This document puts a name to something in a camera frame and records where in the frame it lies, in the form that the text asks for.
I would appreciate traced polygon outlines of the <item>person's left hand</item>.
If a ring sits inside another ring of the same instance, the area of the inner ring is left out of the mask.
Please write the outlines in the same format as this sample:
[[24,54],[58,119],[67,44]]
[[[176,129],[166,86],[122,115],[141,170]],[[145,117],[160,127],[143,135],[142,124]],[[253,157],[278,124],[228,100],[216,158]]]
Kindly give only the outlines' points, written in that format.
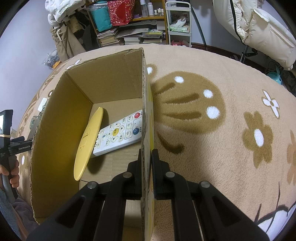
[[3,165],[1,165],[1,174],[2,176],[12,175],[10,179],[10,184],[13,188],[18,188],[20,185],[20,176],[19,176],[19,162],[17,159],[13,159],[14,168],[9,172]]

